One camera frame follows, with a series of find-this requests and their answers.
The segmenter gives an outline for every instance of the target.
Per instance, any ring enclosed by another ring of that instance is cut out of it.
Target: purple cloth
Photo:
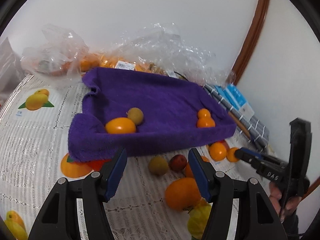
[[[197,147],[233,136],[236,124],[195,83],[137,71],[94,68],[83,78],[91,88],[82,114],[71,123],[68,147],[77,161],[110,159],[119,147],[129,156],[152,155]],[[105,124],[138,107],[144,121],[132,134],[108,134]],[[216,127],[197,128],[197,112],[210,110]]]

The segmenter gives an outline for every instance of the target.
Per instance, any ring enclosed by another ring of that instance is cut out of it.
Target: plastic bag
[[[8,38],[0,44],[0,106],[25,77]]]
[[[83,39],[73,30],[47,24],[42,29],[48,43],[25,48],[21,65],[52,85],[68,85],[80,79],[80,60],[88,53]]]
[[[208,51],[185,45],[175,24],[156,24],[137,32],[134,38],[126,34],[116,49],[88,54],[81,61],[81,70],[88,71],[98,62],[100,67],[185,78],[199,85],[224,86],[226,81],[230,83],[227,78],[232,75],[219,70],[214,58]]]

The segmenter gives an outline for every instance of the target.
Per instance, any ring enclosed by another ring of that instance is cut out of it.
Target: metal bolt
[[[249,181],[254,185],[258,184],[258,180],[256,178],[251,178]]]
[[[58,179],[58,184],[63,184],[66,182],[66,178],[60,178]]]
[[[223,173],[222,171],[217,171],[217,172],[216,172],[216,176],[217,176],[218,178],[223,178],[223,177],[224,177],[224,173]]]
[[[93,173],[91,173],[91,177],[93,177],[93,178],[97,178],[99,176],[100,176],[100,172],[98,172],[98,171],[94,171]]]

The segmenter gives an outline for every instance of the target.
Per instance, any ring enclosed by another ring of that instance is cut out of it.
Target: box covered with purple cloth
[[[199,85],[121,69],[94,68],[83,78],[91,89],[82,114],[71,123],[68,148],[74,160],[110,159],[119,147],[129,156],[152,155],[198,147],[233,136],[236,124],[228,112]],[[138,107],[144,121],[136,133],[108,134],[105,124]],[[216,127],[197,128],[197,112],[207,108]]]

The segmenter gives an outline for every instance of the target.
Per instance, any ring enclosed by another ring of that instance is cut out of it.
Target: printed green leaf
[[[67,163],[73,163],[73,162],[74,162],[74,160],[69,155],[68,158],[67,158]]]
[[[26,108],[26,103],[24,102],[21,106],[18,107],[18,109]]]
[[[54,105],[47,101],[42,107],[54,107]]]

